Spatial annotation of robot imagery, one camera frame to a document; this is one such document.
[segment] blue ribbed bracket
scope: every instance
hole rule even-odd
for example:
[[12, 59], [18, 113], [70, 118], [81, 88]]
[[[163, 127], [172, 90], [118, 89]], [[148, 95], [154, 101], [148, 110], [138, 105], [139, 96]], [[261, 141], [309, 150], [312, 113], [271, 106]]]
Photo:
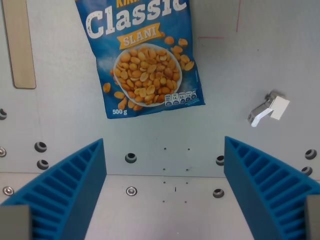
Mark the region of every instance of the blue ribbed bracket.
[[30, 206], [33, 240], [83, 240], [106, 175], [100, 139], [49, 168], [2, 206]]
[[284, 162], [225, 137], [224, 174], [256, 240], [306, 239], [305, 201], [320, 185]]

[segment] peanut bag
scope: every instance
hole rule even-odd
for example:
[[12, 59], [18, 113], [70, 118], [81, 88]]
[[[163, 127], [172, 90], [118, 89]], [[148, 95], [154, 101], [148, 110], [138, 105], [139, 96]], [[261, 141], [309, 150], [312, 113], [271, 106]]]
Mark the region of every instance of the peanut bag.
[[189, 0], [76, 0], [76, 6], [109, 119], [205, 104]]

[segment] red marking line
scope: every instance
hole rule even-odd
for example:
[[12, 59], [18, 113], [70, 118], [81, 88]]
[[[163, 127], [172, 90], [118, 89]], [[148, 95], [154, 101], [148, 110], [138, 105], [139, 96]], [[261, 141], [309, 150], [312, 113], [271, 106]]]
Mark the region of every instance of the red marking line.
[[238, 29], [239, 29], [240, 5], [241, 5], [241, 0], [239, 0], [238, 20], [236, 21], [236, 32], [238, 32]]

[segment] gray surface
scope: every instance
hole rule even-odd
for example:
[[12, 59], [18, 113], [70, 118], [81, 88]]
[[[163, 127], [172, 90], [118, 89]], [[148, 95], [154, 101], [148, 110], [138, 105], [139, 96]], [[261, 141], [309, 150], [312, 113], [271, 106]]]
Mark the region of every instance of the gray surface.
[[[0, 108], [8, 114], [0, 122], [7, 150], [1, 172], [39, 173], [38, 160], [53, 166], [104, 138], [108, 174], [224, 177], [215, 159], [230, 136], [298, 170], [310, 166], [311, 177], [320, 179], [318, 157], [305, 159], [307, 150], [320, 149], [318, 0], [242, 0], [238, 32], [238, 0], [192, 0], [194, 56], [206, 106], [114, 120], [106, 117], [74, 1], [27, 3], [36, 90], [13, 88], [0, 24]], [[280, 121], [264, 118], [252, 128], [248, 114], [273, 89], [291, 101], [288, 108]], [[46, 143], [45, 153], [34, 150], [38, 141]], [[136, 163], [126, 163], [127, 153], [137, 155]]]
[[0, 206], [0, 239], [31, 240], [31, 228], [29, 206]]
[[306, 197], [304, 217], [307, 240], [320, 239], [320, 195]]

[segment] screw hole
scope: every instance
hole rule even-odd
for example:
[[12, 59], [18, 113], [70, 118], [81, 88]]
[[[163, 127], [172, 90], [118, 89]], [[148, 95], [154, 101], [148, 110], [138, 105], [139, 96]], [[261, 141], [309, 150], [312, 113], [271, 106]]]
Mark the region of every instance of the screw hole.
[[312, 160], [317, 156], [317, 151], [314, 149], [309, 149], [308, 151], [305, 152], [304, 157], [308, 160]]
[[127, 155], [125, 155], [124, 160], [128, 163], [128, 164], [133, 164], [137, 161], [137, 156], [134, 153], [128, 153]]
[[42, 141], [38, 141], [35, 143], [34, 149], [39, 153], [44, 153], [47, 151], [47, 145]]
[[306, 167], [302, 168], [301, 172], [307, 176], [310, 176], [312, 174], [313, 170], [310, 166], [306, 166]]
[[216, 199], [222, 198], [224, 195], [225, 195], [225, 192], [220, 188], [217, 188], [216, 190], [213, 191], [213, 196]]
[[36, 163], [36, 166], [40, 169], [40, 170], [47, 170], [49, 168], [49, 163], [46, 160], [39, 160]]
[[0, 120], [5, 120], [6, 118], [7, 118], [6, 111], [0, 108]]
[[225, 165], [225, 156], [220, 155], [216, 158], [215, 163], [219, 166]]

